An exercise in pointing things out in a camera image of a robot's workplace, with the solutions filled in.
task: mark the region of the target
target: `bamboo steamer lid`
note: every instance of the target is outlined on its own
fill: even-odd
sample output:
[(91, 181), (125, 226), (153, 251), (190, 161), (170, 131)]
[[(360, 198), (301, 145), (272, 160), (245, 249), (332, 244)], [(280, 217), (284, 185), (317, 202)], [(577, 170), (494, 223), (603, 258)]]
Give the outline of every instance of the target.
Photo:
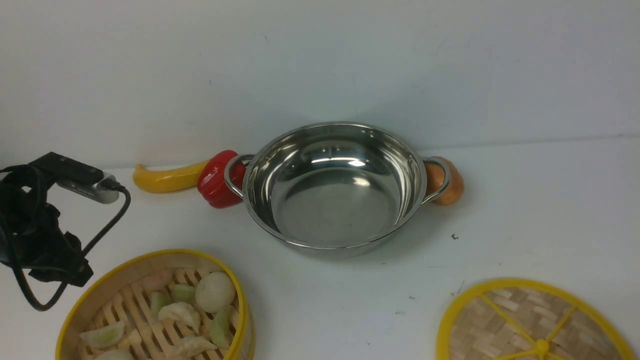
[(633, 360), (617, 330), (577, 297), (499, 279), (462, 293), (440, 324), (437, 360)]

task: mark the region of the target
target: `green vegetable piece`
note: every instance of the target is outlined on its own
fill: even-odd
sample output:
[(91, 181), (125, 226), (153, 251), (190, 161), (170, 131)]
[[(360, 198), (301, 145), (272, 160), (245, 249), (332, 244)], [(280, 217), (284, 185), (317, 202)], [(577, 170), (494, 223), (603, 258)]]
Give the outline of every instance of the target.
[(193, 304), (196, 299), (196, 288), (184, 284), (176, 284), (171, 290), (171, 297), (176, 302)]
[(151, 315), (157, 319), (160, 309), (171, 304), (171, 297), (163, 291), (154, 291), (151, 293)]
[(112, 325), (101, 327), (91, 331), (81, 332), (80, 338), (89, 346), (103, 350), (116, 345), (124, 335), (124, 322), (119, 321)]
[(228, 349), (231, 346), (231, 341), (234, 339), (229, 329), (229, 318), (231, 317), (233, 309), (233, 306), (228, 305), (217, 312), (207, 329), (211, 342), (222, 349)]

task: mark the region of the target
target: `white backdrop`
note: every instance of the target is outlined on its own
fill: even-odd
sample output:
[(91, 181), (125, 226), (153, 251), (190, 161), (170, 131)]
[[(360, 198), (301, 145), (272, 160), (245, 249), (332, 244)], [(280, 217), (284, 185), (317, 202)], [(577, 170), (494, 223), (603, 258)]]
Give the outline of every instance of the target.
[(0, 2), (0, 165), (253, 152), (320, 120), (418, 149), (640, 135), (638, 0)]

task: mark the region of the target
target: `steamer basket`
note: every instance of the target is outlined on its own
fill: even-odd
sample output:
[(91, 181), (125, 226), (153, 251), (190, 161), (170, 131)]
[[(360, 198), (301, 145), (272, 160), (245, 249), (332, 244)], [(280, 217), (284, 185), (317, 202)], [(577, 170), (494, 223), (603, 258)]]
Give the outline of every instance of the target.
[[(129, 351), (136, 360), (165, 360), (173, 344), (184, 336), (206, 334), (212, 314), (202, 310), (203, 324), (195, 334), (191, 328), (178, 322), (164, 320), (147, 322), (149, 297), (141, 285), (144, 277), (165, 268), (175, 270), (175, 284), (196, 286), (200, 279), (211, 272), (223, 271), (236, 286), (234, 307), (239, 311), (234, 340), (228, 350), (209, 350), (196, 360), (251, 360), (255, 344), (255, 333), (249, 306), (235, 275), (216, 258), (194, 250), (173, 249), (142, 255), (116, 267), (100, 278), (71, 309), (60, 331), (56, 347), (56, 360), (94, 360), (104, 351), (120, 349)], [(122, 340), (114, 347), (103, 351), (87, 347), (79, 337), (80, 332), (96, 329), (125, 320), (126, 330)]]

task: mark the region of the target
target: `yellow banana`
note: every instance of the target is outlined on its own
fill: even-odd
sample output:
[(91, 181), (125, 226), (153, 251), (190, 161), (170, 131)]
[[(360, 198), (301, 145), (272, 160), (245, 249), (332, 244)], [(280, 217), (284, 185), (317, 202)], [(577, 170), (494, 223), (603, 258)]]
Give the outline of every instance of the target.
[(148, 170), (142, 164), (137, 164), (133, 182), (138, 188), (150, 193), (176, 192), (196, 186), (198, 176), (208, 162), (209, 160), (163, 171)]

